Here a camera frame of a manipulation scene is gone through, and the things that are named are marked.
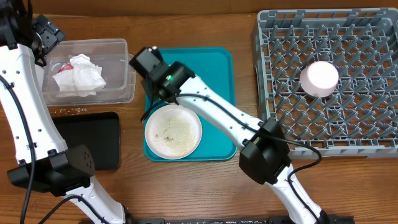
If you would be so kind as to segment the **red foil wrapper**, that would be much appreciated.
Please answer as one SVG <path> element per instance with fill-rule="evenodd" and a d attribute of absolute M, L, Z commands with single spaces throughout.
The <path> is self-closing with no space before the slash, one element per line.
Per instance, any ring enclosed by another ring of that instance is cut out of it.
<path fill-rule="evenodd" d="M 72 70 L 73 66 L 70 63 L 64 63 L 61 68 L 58 70 L 58 73 L 64 71 L 64 70 Z"/>

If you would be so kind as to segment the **white napkin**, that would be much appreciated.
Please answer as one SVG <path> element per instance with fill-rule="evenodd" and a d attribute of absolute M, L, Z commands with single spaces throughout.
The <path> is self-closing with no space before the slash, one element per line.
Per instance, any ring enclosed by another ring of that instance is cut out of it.
<path fill-rule="evenodd" d="M 54 75 L 53 79 L 59 87 L 60 94 L 58 97 L 96 95 L 94 91 L 87 92 L 87 90 L 93 89 L 93 80 L 80 72 L 64 70 Z"/>
<path fill-rule="evenodd" d="M 73 82 L 77 90 L 97 90 L 106 86 L 101 76 L 102 68 L 93 64 L 90 58 L 84 54 L 70 59 L 73 67 Z"/>

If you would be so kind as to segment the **grey dishwasher rack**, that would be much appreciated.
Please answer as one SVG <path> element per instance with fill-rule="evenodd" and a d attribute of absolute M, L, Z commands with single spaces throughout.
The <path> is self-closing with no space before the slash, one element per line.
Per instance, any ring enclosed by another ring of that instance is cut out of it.
<path fill-rule="evenodd" d="M 261 119 L 293 140 L 290 157 L 397 156 L 397 10 L 263 10 L 252 30 Z M 308 95 L 300 72 L 326 61 L 330 96 Z"/>

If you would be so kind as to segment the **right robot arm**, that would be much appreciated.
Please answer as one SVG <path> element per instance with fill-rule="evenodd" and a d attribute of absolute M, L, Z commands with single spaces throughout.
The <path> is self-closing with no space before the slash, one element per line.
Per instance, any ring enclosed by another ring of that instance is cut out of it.
<path fill-rule="evenodd" d="M 258 184 L 268 185 L 286 207 L 294 223 L 329 223 L 327 213 L 306 193 L 296 177 L 289 146 L 274 119 L 261 120 L 239 110 L 215 93 L 190 68 L 167 64 L 158 49 L 142 48 L 129 62 L 143 77 L 149 96 L 175 103 L 205 118 L 240 151 L 239 167 Z"/>

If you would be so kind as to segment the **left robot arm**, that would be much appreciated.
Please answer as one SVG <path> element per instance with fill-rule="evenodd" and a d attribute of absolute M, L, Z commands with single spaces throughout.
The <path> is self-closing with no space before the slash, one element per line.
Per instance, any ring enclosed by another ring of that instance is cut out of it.
<path fill-rule="evenodd" d="M 10 182 L 32 192 L 49 192 L 74 203 L 93 223 L 132 223 L 95 177 L 95 162 L 84 145 L 68 147 L 45 104 L 36 66 L 65 35 L 44 16 L 34 17 L 31 2 L 1 2 L 1 105 L 14 138 L 18 166 Z"/>

